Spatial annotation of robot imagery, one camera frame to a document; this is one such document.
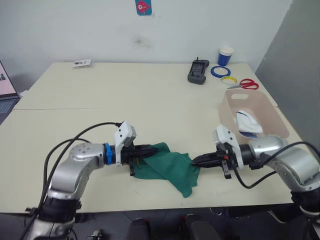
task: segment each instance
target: green cloth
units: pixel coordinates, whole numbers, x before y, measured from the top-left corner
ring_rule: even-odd
[[[172,183],[187,198],[197,186],[200,168],[191,165],[188,153],[170,152],[164,142],[152,145],[158,152],[150,157],[134,160],[135,178],[163,179]]]

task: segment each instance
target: scissors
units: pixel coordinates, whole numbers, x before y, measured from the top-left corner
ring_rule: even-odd
[[[229,87],[228,89],[237,89],[237,88],[256,90],[259,88],[259,84],[250,78],[245,78],[240,82],[239,85]]]

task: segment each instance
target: white cloth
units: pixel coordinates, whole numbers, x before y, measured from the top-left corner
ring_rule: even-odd
[[[263,129],[256,119],[246,111],[236,112],[236,126],[239,132],[262,134]]]

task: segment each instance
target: red scissors handle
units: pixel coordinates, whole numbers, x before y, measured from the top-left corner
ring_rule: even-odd
[[[255,83],[255,81],[253,81],[250,78],[245,78],[240,82],[240,86],[243,89],[251,89],[251,90],[256,90],[259,88],[259,84]]]

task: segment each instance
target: blue cup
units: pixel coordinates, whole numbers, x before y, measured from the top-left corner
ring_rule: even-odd
[[[227,66],[233,53],[234,53],[234,50],[231,47],[225,46],[220,48],[218,65]]]

